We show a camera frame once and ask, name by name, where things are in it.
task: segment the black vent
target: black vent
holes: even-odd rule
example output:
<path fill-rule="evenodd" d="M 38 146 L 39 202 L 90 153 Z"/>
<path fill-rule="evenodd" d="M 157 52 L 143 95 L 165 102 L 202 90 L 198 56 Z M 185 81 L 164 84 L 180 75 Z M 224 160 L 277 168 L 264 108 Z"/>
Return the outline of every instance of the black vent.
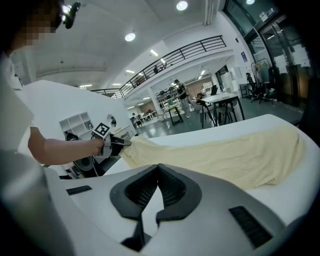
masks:
<path fill-rule="evenodd" d="M 272 238 L 243 206 L 231 208 L 229 211 L 255 248 L 258 248 Z"/>
<path fill-rule="evenodd" d="M 158 174 L 158 186 L 162 193 L 164 208 L 176 204 L 186 194 L 186 185 L 163 169 Z"/>
<path fill-rule="evenodd" d="M 150 171 L 125 188 L 125 195 L 143 210 L 157 189 L 155 175 L 154 171 Z"/>

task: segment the white shirt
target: white shirt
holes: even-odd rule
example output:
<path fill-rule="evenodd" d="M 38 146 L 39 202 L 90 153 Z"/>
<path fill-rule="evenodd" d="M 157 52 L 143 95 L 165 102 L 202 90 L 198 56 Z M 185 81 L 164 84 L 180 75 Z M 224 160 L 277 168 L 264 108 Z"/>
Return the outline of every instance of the white shirt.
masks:
<path fill-rule="evenodd" d="M 10 133 L 5 132 L 2 134 L 4 137 L 1 138 L 1 142 L 5 143 L 1 143 L 1 148 L 16 150 L 18 153 L 33 157 L 28 148 L 30 126 L 33 124 L 33 114 L 27 107 L 24 86 L 16 75 L 14 64 L 4 53 L 1 54 L 0 58 L 0 82 L 1 101 L 3 104 L 3 106 L 1 104 L 1 111 L 3 112 L 5 110 L 5 113 L 2 113 L 1 116 L 7 120 L 2 123 L 3 127 L 1 127 L 1 130 Z M 18 99 L 12 95 L 12 90 L 15 92 L 14 94 L 18 96 Z"/>

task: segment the gray floor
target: gray floor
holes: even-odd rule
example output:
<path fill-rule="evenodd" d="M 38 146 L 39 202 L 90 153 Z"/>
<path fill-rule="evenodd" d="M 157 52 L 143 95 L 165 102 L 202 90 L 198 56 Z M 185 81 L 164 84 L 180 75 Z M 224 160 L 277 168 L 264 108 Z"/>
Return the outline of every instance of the gray floor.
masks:
<path fill-rule="evenodd" d="M 248 98 L 241 98 L 240 101 L 245 119 L 255 118 L 265 114 L 272 114 L 288 122 L 294 122 L 299 120 L 303 115 L 303 111 L 301 109 L 279 102 L 273 102 L 273 104 L 271 104 L 270 101 L 262 101 L 259 104 L 258 101 L 254 101 L 251 103 Z M 183 114 L 182 118 L 184 122 L 179 122 L 174 126 L 172 125 L 171 120 L 167 119 L 164 122 L 158 121 L 137 128 L 136 131 L 139 135 L 146 138 L 154 138 L 201 130 L 202 124 L 200 123 L 200 114 L 194 112 L 191 114 L 192 116 L 189 119 L 186 119 L 186 116 Z M 207 116 L 204 121 L 204 129 L 211 127 L 214 127 L 213 123 L 210 122 L 210 119 Z"/>

